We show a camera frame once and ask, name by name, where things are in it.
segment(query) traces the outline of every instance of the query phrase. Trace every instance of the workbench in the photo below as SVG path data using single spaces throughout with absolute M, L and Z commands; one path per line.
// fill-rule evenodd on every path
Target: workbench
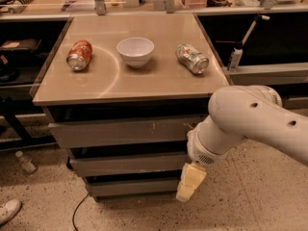
M 150 62 L 126 65 L 116 45 L 129 37 L 152 40 Z M 88 40 L 88 68 L 65 62 L 72 44 Z M 189 43 L 209 58 L 202 75 L 179 64 L 175 50 Z M 211 94 L 228 86 L 192 13 L 129 13 L 74 17 L 33 102 L 50 120 L 76 174 L 95 199 L 176 191 L 187 161 L 187 133 L 207 115 Z

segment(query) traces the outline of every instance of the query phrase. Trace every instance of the red soda can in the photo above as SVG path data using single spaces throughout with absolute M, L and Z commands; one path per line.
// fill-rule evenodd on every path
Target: red soda can
M 74 71 L 81 71 L 88 66 L 91 54 L 91 44 L 83 39 L 78 40 L 69 50 L 66 62 Z

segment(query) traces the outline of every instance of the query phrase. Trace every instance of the floor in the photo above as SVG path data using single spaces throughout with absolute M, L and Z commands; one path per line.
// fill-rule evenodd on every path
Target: floor
M 43 124 L 31 122 L 31 129 L 45 131 Z M 1 140 L 12 134 L 9 129 Z M 0 152 L 0 202 L 19 198 L 23 206 L 0 230 L 74 230 L 74 210 L 87 192 L 82 179 L 67 169 L 64 149 L 24 149 L 38 167 L 32 175 L 22 171 L 14 152 Z M 76 212 L 76 226 L 79 231 L 307 230 L 308 168 L 278 150 L 246 141 L 207 172 L 186 203 L 176 200 L 174 192 L 100 202 L 87 197 Z

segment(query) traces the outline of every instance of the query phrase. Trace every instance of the drawer front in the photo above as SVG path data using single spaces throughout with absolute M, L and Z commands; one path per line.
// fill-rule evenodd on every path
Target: drawer front
M 182 169 L 186 161 L 185 152 L 160 153 L 150 155 L 107 157 L 70 160 L 80 177 L 146 173 Z
M 93 196 L 119 196 L 140 193 L 166 193 L 175 192 L 178 186 L 176 178 L 148 179 L 136 181 L 123 181 L 113 183 L 100 183 L 86 185 L 88 193 Z
M 62 148 L 183 141 L 201 116 L 154 119 L 98 120 L 51 123 L 49 129 Z

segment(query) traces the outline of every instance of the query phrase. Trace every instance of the cable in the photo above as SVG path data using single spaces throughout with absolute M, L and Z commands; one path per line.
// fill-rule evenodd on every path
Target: cable
M 76 225 L 75 225 L 75 215 L 76 215 L 76 212 L 77 212 L 78 208 L 81 206 L 81 204 L 86 200 L 86 198 L 87 198 L 88 196 L 89 196 L 89 194 L 87 194 L 87 195 L 83 198 L 83 200 L 80 201 L 80 203 L 77 205 L 77 207 L 76 207 L 76 209 L 75 209 L 75 211 L 74 211 L 73 218 L 72 218 L 72 223 L 73 223 L 73 226 L 74 226 L 74 228 L 75 228 L 75 231 L 78 231 L 78 228 L 77 228 Z

